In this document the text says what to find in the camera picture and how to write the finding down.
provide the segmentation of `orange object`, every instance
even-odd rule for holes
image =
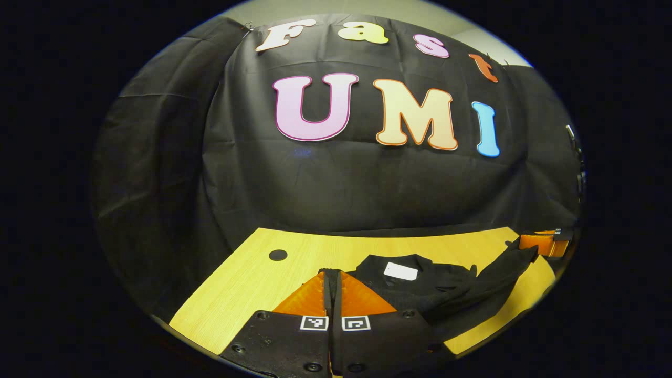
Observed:
[[[325,273],[319,272],[296,289],[273,312],[288,315],[326,316]]]
[[[396,309],[380,295],[346,272],[341,272],[341,316],[376,315]]]
[[[538,245],[538,254],[548,257],[562,257],[569,245],[569,241],[554,241],[554,234],[555,231],[539,231],[537,232],[537,235],[520,235],[519,248],[524,250],[525,248],[531,248]]]

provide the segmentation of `screw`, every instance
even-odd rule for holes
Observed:
[[[350,364],[347,369],[352,373],[360,373],[366,369],[366,366],[363,364]]]
[[[320,371],[322,370],[322,365],[316,363],[309,363],[304,366],[304,369],[307,371]]]

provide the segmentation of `pink letter u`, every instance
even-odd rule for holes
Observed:
[[[297,141],[323,141],[345,129],[350,117],[350,89],[360,80],[351,73],[331,73],[322,81],[331,87],[329,115],[320,122],[303,118],[303,91],[312,83],[308,76],[291,76],[273,83],[278,91],[276,123],[286,137]]]

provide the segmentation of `yellow table surface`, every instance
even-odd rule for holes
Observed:
[[[504,252],[505,241],[517,237],[508,227],[426,237],[344,237],[260,228],[203,282],[169,325],[196,344],[220,354],[254,311],[272,311],[321,268],[350,272],[370,254],[418,254],[440,264],[467,268],[476,264],[480,273]],[[268,257],[273,250],[285,250],[288,257],[273,261]],[[460,354],[483,341],[532,307],[554,280],[551,267],[545,259],[538,258],[519,277],[495,316],[446,340],[446,346]]]

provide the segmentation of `black fabric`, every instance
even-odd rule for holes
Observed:
[[[111,265],[147,311],[169,322],[258,227],[405,237],[574,224],[579,164],[564,129],[571,122],[533,69],[502,66],[383,17],[306,15],[274,25],[305,18],[317,24],[256,52],[269,26],[249,31],[216,17],[161,51],[112,106],[95,153],[93,212]],[[381,25],[390,42],[342,39],[349,21]],[[421,53],[418,33],[439,38],[450,58]],[[497,84],[470,53],[492,66]],[[312,77],[303,110],[318,121],[329,111],[321,78],[335,72],[360,78],[345,130],[314,143],[280,134],[273,82]],[[375,79],[402,81],[419,101],[431,88],[451,93],[458,149],[378,143]],[[498,157],[476,151],[473,101],[495,109]]]
[[[461,334],[495,315],[506,302],[518,277],[537,256],[537,247],[519,250],[520,238],[477,275],[453,264],[434,264],[417,254],[387,258],[369,255],[357,278],[397,309],[417,309],[444,340]],[[417,269],[415,280],[383,274],[389,262]]]

